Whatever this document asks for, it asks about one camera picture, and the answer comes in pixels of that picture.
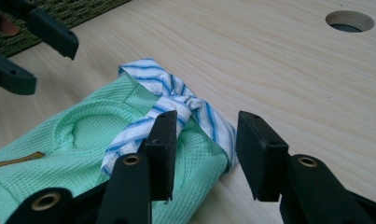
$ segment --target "light wood surface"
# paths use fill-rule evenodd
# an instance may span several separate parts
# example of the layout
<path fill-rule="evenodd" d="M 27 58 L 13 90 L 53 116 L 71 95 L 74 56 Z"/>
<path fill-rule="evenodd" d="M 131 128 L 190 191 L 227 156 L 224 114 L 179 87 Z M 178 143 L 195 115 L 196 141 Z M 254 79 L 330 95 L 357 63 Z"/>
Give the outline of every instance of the light wood surface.
<path fill-rule="evenodd" d="M 332 29 L 328 13 L 371 16 L 373 29 Z M 289 144 L 376 202 L 376 0 L 132 0 L 73 29 L 74 61 L 45 44 L 11 60 L 38 78 L 34 96 L 0 89 L 0 148 L 113 81 L 118 65 L 153 57 L 237 125 L 263 117 Z M 191 223 L 281 223 L 254 202 L 240 166 Z"/>

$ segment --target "green knit fabric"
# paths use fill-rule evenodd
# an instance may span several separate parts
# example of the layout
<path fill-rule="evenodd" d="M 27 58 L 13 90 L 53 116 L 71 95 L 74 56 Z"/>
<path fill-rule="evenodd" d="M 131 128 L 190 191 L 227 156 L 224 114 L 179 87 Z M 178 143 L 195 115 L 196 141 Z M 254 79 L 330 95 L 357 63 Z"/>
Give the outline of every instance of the green knit fabric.
<path fill-rule="evenodd" d="M 35 151 L 46 154 L 0 167 L 0 222 L 5 223 L 25 198 L 41 189 L 61 187 L 77 196 L 103 183 L 100 167 L 106 147 L 157 100 L 133 78 L 123 76 L 0 149 L 0 161 Z M 174 199 L 153 203 L 154 223 L 188 222 L 228 162 L 193 119 L 179 135 L 176 155 Z"/>

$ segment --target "gold pin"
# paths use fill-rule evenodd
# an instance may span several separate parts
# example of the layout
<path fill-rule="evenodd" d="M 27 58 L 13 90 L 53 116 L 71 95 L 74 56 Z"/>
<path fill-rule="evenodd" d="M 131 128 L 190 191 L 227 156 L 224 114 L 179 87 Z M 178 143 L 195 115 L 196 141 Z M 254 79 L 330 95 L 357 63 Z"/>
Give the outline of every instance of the gold pin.
<path fill-rule="evenodd" d="M 14 163 L 22 162 L 22 161 L 36 160 L 36 159 L 42 158 L 44 156 L 45 156 L 45 153 L 37 151 L 37 152 L 34 152 L 31 155 L 28 155 L 26 157 L 21 157 L 21 158 L 18 158 L 16 160 L 0 161 L 0 166 L 10 165 L 10 164 L 14 164 Z"/>

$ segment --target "blue striped fabric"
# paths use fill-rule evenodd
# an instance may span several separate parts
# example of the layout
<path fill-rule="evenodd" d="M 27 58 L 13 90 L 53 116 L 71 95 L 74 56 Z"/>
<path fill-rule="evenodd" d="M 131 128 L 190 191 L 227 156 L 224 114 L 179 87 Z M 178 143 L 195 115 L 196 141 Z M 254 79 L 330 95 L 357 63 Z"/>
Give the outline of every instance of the blue striped fabric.
<path fill-rule="evenodd" d="M 147 138 L 156 117 L 166 111 L 177 111 L 177 136 L 192 116 L 202 130 L 221 148 L 229 158 L 229 171 L 236 162 L 235 129 L 207 102 L 197 98 L 178 77 L 167 73 L 153 59 L 146 58 L 119 67 L 120 76 L 131 76 L 160 99 L 141 119 L 128 125 L 112 141 L 105 152 L 102 172 L 111 175 L 117 158 L 136 152 Z"/>

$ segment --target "screw hole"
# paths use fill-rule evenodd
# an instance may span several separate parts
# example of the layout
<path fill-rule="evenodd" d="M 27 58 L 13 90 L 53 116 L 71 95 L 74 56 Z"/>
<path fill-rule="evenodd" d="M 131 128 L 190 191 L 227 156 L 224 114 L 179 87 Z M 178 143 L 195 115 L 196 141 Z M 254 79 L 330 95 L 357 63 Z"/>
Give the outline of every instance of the screw hole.
<path fill-rule="evenodd" d="M 308 167 L 315 167 L 318 165 L 318 163 L 316 163 L 315 160 L 308 158 L 308 157 L 300 157 L 299 162 Z"/>
<path fill-rule="evenodd" d="M 51 192 L 47 193 L 40 198 L 36 199 L 31 208 L 34 211 L 43 211 L 51 208 L 54 204 L 56 204 L 61 199 L 61 195 L 59 192 Z"/>
<path fill-rule="evenodd" d="M 126 165 L 135 165 L 139 161 L 140 161 L 140 158 L 137 156 L 130 156 L 130 157 L 124 158 L 123 160 L 124 164 Z"/>

